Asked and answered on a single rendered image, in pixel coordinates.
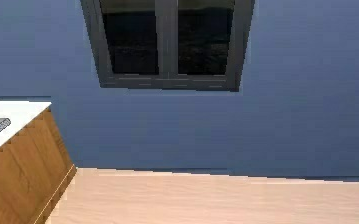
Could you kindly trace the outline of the grey framed window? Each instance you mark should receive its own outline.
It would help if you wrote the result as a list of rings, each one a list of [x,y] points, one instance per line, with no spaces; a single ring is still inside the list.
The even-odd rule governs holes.
[[[80,0],[102,88],[240,88],[255,0]]]

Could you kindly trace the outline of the wooden cupboard with white top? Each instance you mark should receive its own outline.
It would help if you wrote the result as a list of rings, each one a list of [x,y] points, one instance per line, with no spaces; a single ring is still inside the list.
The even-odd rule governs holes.
[[[77,172],[49,102],[1,101],[0,224],[46,224]]]

